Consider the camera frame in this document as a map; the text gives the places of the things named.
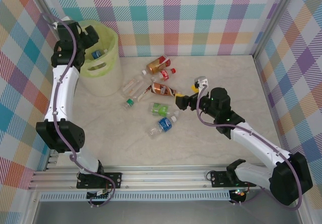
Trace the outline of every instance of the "white floor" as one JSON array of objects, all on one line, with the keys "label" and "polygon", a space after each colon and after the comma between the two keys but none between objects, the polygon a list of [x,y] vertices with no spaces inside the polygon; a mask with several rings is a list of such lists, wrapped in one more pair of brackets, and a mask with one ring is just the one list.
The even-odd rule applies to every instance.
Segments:
[{"label": "white floor", "polygon": [[[156,57],[124,57],[121,64],[124,83],[139,74]],[[192,95],[194,78],[206,76],[209,88],[224,87],[231,97],[232,109],[258,133],[280,146],[264,92],[251,56],[173,56],[171,67],[177,73],[167,82],[173,89]],[[237,159],[251,163],[259,160],[240,144],[229,140],[215,128],[203,125],[196,111],[180,112],[173,128],[151,140],[147,130],[160,117],[148,113],[150,102],[175,106],[174,97],[152,93],[125,111],[126,101],[119,93],[109,97],[94,97],[78,85],[73,105],[73,122],[85,131],[86,143],[103,165],[207,165],[230,164]],[[212,118],[202,115],[207,121]],[[73,165],[60,156],[57,165]]]}]

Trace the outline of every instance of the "yellow-green trash bin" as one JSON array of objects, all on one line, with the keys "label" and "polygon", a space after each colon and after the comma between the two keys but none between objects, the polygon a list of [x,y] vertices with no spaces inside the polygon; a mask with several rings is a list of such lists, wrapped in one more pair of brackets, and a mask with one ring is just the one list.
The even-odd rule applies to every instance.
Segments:
[{"label": "yellow-green trash bin", "polygon": [[[99,42],[85,51],[85,62],[80,69],[79,79],[93,95],[105,97],[116,93],[123,82],[123,73],[118,50],[118,35],[104,24],[94,20],[79,22],[84,31],[92,25]],[[92,53],[99,50],[101,56],[94,59]]]}]

